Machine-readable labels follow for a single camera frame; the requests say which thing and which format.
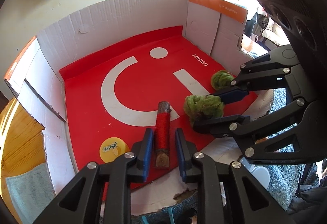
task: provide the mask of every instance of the green pom-pom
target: green pom-pom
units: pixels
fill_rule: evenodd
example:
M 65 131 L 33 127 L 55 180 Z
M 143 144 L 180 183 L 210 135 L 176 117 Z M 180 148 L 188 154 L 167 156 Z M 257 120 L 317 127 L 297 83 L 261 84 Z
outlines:
M 184 111 L 189 116 L 192 125 L 195 121 L 222 117 L 223 109 L 224 104 L 220 97 L 214 95 L 191 95 L 187 96 L 184 102 Z
M 232 74 L 228 73 L 226 70 L 220 70 L 211 77 L 211 86 L 215 90 L 226 88 L 229 87 L 233 79 L 234 77 Z

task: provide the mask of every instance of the light blue towel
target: light blue towel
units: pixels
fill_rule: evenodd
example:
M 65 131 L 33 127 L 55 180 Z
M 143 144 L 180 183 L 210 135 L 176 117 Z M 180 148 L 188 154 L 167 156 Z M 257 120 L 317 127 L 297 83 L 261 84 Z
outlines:
M 22 175 L 7 177 L 6 183 L 23 224 L 32 224 L 55 197 L 45 163 Z

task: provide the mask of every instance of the yellow bottle cap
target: yellow bottle cap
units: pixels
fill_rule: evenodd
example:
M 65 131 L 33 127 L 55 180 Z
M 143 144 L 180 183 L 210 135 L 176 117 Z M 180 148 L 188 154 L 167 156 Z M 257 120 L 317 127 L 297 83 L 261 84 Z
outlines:
M 118 137 L 110 137 L 101 144 L 99 153 L 103 162 L 108 163 L 129 151 L 129 147 L 123 140 Z

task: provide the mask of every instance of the black cable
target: black cable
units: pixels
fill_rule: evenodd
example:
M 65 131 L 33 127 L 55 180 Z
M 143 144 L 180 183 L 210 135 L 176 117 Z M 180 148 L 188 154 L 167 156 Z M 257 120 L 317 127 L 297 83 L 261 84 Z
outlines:
M 313 201 L 313 200 L 310 200 L 308 198 L 305 198 L 302 194 L 301 194 L 301 174 L 302 174 L 302 168 L 303 168 L 303 164 L 301 165 L 301 170 L 300 170 L 300 179 L 299 179 L 299 185 L 298 185 L 298 194 L 300 195 L 300 197 L 307 203 L 310 203 L 310 204 L 314 204 L 314 205 L 321 205 L 321 202 L 317 202 L 317 201 Z

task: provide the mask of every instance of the white curved stripe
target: white curved stripe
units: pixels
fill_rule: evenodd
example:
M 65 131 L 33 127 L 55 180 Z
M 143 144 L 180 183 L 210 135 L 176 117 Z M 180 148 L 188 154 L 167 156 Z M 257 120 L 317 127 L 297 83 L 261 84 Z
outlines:
M 119 74 L 127 67 L 137 63 L 134 56 L 125 59 L 116 65 L 104 78 L 101 86 L 101 99 L 107 112 L 118 121 L 132 126 L 154 126 L 157 111 L 132 110 L 123 105 L 116 97 L 114 87 Z M 171 107 L 170 120 L 179 118 L 177 112 Z

